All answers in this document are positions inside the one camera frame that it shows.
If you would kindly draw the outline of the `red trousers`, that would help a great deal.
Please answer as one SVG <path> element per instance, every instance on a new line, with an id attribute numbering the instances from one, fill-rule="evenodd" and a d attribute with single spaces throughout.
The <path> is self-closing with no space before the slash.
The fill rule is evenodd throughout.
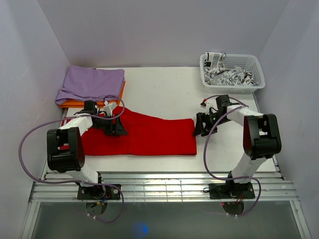
<path id="1" fill-rule="evenodd" d="M 160 119 L 126 108 L 120 116 L 127 135 L 105 135 L 90 128 L 82 136 L 85 155 L 175 156 L 197 155 L 192 119 Z"/>

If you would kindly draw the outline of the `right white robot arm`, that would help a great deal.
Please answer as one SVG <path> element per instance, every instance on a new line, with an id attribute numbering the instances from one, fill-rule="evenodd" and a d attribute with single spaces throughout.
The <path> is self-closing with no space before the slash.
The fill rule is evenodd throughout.
<path id="1" fill-rule="evenodd" d="M 243 156 L 237 166 L 220 178 L 220 184 L 209 186 L 215 198 L 231 197 L 253 193 L 252 181 L 259 167 L 282 149 L 277 117 L 249 109 L 249 106 L 229 95 L 214 95 L 216 107 L 204 99 L 201 107 L 206 111 L 197 113 L 193 136 L 206 137 L 217 133 L 217 127 L 227 122 L 235 122 L 243 127 Z"/>

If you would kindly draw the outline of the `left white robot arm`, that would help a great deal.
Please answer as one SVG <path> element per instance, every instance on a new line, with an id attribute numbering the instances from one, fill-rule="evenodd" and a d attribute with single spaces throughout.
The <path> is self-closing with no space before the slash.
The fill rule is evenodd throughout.
<path id="1" fill-rule="evenodd" d="M 50 170 L 70 175 L 80 190 L 94 199 L 106 195 L 106 186 L 102 176 L 85 164 L 85 153 L 81 136 L 89 129 L 101 129 L 111 136 L 127 135 L 121 122 L 125 111 L 115 114 L 118 107 L 115 102 L 105 102 L 102 110 L 95 101 L 85 101 L 84 108 L 77 112 L 69 122 L 58 129 L 47 132 L 47 164 Z"/>

